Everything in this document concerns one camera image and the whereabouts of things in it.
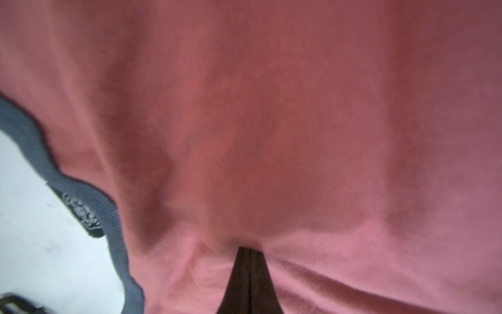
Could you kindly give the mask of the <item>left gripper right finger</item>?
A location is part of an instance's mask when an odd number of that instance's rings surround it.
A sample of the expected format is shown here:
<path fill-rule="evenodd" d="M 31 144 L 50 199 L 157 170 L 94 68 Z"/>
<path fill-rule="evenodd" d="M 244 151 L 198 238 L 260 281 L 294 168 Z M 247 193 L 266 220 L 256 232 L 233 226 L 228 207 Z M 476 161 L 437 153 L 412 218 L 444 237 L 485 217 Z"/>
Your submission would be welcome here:
<path fill-rule="evenodd" d="M 265 256 L 260 251 L 250 252 L 249 284 L 249 313 L 283 314 Z"/>

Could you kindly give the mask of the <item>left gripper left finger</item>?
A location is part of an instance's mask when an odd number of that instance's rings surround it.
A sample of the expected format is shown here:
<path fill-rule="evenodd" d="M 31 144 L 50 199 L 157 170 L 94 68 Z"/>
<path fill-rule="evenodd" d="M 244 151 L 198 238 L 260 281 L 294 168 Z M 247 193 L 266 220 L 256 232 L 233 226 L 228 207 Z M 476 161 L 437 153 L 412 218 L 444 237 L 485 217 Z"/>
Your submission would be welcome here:
<path fill-rule="evenodd" d="M 250 313 L 250 250 L 239 248 L 217 314 Z"/>

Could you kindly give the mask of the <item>red tank top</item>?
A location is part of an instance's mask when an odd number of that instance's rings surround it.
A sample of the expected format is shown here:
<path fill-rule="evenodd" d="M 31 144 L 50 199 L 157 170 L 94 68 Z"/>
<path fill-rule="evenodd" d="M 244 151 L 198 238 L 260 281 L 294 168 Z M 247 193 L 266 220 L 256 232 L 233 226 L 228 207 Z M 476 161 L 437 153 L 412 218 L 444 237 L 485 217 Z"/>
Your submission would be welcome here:
<path fill-rule="evenodd" d="M 501 312 L 500 1 L 2 1 L 1 128 L 128 313 Z"/>

